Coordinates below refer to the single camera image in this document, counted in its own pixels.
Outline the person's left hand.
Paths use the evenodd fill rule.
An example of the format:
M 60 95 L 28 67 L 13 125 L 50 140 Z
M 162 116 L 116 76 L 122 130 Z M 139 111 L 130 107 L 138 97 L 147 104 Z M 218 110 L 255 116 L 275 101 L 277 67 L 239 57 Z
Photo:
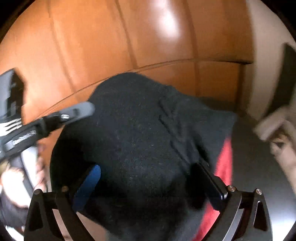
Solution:
M 20 208 L 28 208 L 31 203 L 33 193 L 27 188 L 47 191 L 48 170 L 41 155 L 44 149 L 43 144 L 26 149 L 1 175 L 3 191 Z

